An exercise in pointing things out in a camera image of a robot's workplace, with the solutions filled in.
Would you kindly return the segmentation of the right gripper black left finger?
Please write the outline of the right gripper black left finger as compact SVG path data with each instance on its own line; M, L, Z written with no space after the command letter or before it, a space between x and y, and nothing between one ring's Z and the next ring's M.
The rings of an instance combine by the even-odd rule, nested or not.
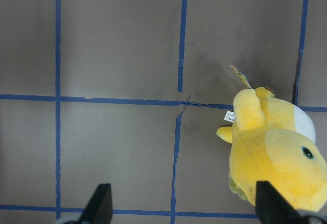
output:
M82 212L79 223L111 223L111 184L99 184Z

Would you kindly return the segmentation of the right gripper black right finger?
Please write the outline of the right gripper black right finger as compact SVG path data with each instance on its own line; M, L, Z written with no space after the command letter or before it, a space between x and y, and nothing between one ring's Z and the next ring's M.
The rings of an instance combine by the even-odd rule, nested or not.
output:
M255 213L261 223L309 223L268 182L256 183Z

